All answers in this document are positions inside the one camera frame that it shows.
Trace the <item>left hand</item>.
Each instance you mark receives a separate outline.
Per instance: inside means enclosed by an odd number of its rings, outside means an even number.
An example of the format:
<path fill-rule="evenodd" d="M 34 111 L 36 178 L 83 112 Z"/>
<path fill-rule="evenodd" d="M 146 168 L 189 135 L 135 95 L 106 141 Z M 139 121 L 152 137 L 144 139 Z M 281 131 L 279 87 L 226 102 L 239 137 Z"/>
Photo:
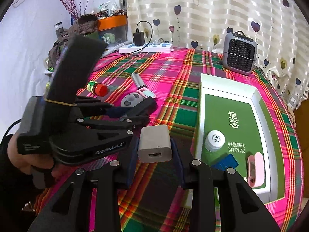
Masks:
<path fill-rule="evenodd" d="M 7 147 L 7 155 L 13 166 L 25 174 L 31 174 L 33 166 L 40 169 L 53 168 L 54 161 L 48 154 L 19 154 L 17 150 L 17 137 L 18 134 L 14 134 Z"/>

